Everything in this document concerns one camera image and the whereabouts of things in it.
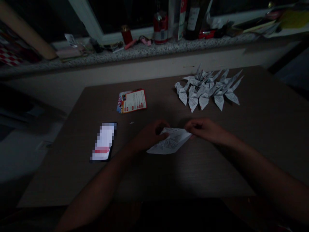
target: phone screen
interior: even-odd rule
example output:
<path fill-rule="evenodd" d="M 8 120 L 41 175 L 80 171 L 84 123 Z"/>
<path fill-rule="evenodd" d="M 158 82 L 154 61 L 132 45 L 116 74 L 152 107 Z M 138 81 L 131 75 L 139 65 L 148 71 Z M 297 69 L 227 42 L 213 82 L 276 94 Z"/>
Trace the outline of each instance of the phone screen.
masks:
<path fill-rule="evenodd" d="M 115 134 L 117 129 L 116 122 L 102 123 L 100 132 L 92 150 L 90 163 L 107 162 L 110 159 L 111 149 L 113 147 Z"/>

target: wine bottle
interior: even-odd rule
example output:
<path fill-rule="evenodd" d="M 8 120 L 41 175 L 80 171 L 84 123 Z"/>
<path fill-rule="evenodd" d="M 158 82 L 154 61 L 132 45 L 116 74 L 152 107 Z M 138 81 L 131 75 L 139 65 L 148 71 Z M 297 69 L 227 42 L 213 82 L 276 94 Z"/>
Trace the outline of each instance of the wine bottle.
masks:
<path fill-rule="evenodd" d="M 211 0 L 191 0 L 190 13 L 185 38 L 195 40 L 199 37 L 202 22 Z"/>

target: table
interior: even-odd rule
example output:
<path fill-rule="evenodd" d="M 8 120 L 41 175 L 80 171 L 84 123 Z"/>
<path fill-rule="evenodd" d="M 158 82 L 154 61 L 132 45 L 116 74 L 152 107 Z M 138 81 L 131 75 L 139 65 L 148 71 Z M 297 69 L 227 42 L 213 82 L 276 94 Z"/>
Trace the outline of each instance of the table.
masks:
<path fill-rule="evenodd" d="M 239 70 L 230 70 L 228 77 Z M 209 117 L 308 185 L 309 103 L 259 66 L 244 68 L 243 74 L 235 91 L 240 106 L 226 101 L 223 112 L 210 100 L 203 111 L 196 108 L 191 113 L 176 95 L 175 83 L 185 83 L 179 76 L 85 88 L 18 207 L 68 205 L 105 165 L 89 163 L 103 122 L 118 123 L 115 155 L 155 119 L 165 118 L 172 127 L 182 128 L 190 118 Z M 145 89 L 148 109 L 116 112 L 119 93 L 137 88 Z M 220 152 L 195 139 L 175 154 L 145 154 L 136 160 L 115 199 L 249 195 L 254 195 L 253 190 Z"/>

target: red can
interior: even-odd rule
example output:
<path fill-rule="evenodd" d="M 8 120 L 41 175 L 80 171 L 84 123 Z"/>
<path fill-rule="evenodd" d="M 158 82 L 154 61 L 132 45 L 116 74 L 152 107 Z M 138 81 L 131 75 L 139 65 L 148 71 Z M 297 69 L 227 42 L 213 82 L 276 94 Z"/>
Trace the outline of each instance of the red can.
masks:
<path fill-rule="evenodd" d="M 154 14 L 154 42 L 165 44 L 168 40 L 168 18 L 164 11 Z"/>

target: granite windowsill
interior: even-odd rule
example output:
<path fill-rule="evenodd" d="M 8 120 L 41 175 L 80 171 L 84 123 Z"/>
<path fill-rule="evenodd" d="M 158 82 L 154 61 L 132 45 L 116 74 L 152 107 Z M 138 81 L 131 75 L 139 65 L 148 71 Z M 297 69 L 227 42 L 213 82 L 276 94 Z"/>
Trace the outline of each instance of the granite windowsill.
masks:
<path fill-rule="evenodd" d="M 219 48 L 229 45 L 246 44 L 254 42 L 258 38 L 259 36 L 256 34 L 246 33 L 234 38 L 224 36 L 221 39 L 213 38 L 208 40 L 201 39 L 201 40 L 188 41 L 182 39 L 179 42 L 175 40 L 170 40 L 166 44 L 163 45 L 152 44 L 149 47 L 140 43 L 128 50 L 121 50 L 117 53 L 104 51 L 100 54 L 96 53 L 90 54 L 86 57 L 79 57 L 77 59 L 65 63 L 62 63 L 59 59 L 55 59 L 52 61 L 43 60 L 35 64 L 25 62 L 15 67 L 5 65 L 0 68 L 0 77 L 17 76 L 29 73 L 53 71 L 73 67 L 82 67 L 94 64 L 104 64 L 108 62 L 125 61 L 125 60 L 132 60 L 132 59 L 159 56 L 159 55 L 192 52 L 210 48 Z"/>

